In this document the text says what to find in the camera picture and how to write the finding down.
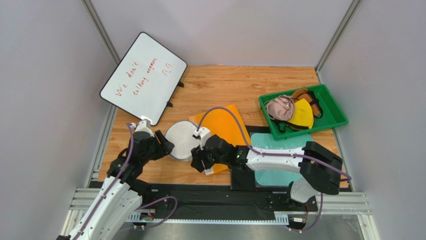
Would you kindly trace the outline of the white mesh laundry bag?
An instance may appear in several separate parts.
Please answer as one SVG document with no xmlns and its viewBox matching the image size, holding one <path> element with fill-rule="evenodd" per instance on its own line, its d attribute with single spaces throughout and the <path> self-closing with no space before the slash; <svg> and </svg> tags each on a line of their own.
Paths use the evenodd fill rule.
<svg viewBox="0 0 426 240">
<path fill-rule="evenodd" d="M 197 126 L 189 121 L 182 120 L 174 123 L 165 134 L 165 138 L 174 145 L 169 156 L 181 162 L 192 160 L 191 150 L 198 147 L 200 141 L 193 137 Z"/>
</svg>

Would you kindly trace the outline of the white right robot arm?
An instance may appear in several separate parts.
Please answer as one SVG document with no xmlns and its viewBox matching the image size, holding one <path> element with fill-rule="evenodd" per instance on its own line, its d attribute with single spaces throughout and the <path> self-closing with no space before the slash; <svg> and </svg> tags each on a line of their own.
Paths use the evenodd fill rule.
<svg viewBox="0 0 426 240">
<path fill-rule="evenodd" d="M 237 171 L 285 171 L 298 173 L 301 178 L 288 185 L 288 197 L 306 203 L 318 193 L 340 193 L 343 159 L 315 141 L 293 149 L 264 149 L 250 145 L 232 145 L 217 135 L 192 135 L 199 142 L 190 152 L 191 167 L 198 172 L 215 164 Z"/>
</svg>

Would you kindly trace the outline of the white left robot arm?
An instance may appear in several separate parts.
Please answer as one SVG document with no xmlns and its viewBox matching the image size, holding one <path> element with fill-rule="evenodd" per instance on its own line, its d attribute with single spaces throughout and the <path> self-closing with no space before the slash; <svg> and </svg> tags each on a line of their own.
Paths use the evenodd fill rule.
<svg viewBox="0 0 426 240">
<path fill-rule="evenodd" d="M 154 199 L 149 183 L 139 180 L 149 161 L 169 155 L 174 145 L 160 130 L 132 133 L 128 147 L 111 163 L 108 176 L 82 219 L 59 240 L 111 240 L 128 217 L 170 199 Z"/>
</svg>

